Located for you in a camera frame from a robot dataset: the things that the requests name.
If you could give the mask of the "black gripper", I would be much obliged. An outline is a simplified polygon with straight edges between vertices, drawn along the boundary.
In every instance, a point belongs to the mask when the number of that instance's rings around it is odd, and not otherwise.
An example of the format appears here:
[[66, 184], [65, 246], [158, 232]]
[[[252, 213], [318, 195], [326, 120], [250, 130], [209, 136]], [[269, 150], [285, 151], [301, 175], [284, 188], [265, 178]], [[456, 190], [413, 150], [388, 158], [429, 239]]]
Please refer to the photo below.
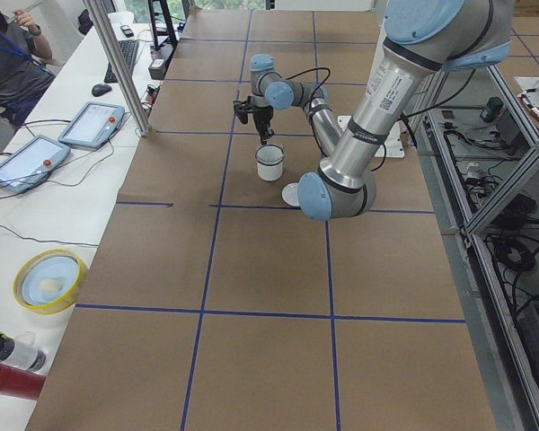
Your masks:
[[274, 136], [274, 131], [270, 127], [270, 122], [273, 119], [273, 108], [271, 106], [254, 106], [252, 108], [252, 118], [258, 130], [260, 145], [266, 145]]

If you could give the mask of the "second grey robot arm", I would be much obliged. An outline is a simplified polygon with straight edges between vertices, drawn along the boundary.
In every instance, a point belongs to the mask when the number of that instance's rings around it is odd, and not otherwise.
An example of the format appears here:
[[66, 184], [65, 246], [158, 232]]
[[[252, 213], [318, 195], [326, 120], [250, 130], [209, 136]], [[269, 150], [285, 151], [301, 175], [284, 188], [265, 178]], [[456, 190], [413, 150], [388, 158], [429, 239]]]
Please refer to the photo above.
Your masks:
[[391, 1], [384, 57], [332, 154], [297, 186], [314, 220], [359, 216], [375, 201], [368, 165], [420, 82], [436, 72], [474, 70], [509, 52], [512, 1]]

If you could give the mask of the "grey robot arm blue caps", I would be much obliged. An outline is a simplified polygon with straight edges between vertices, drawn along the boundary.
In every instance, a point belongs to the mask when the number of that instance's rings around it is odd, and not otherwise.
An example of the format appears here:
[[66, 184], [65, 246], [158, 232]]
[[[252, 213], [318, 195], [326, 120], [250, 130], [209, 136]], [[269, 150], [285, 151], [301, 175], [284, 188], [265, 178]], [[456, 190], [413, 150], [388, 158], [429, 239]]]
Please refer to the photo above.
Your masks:
[[276, 110], [299, 108], [307, 119], [314, 140], [324, 156], [333, 153], [341, 136], [341, 128], [327, 102], [322, 83], [298, 81], [295, 76], [285, 78], [275, 70], [274, 57], [256, 54], [250, 60], [251, 94], [234, 114], [245, 124], [253, 119], [263, 145], [274, 131], [271, 121]]

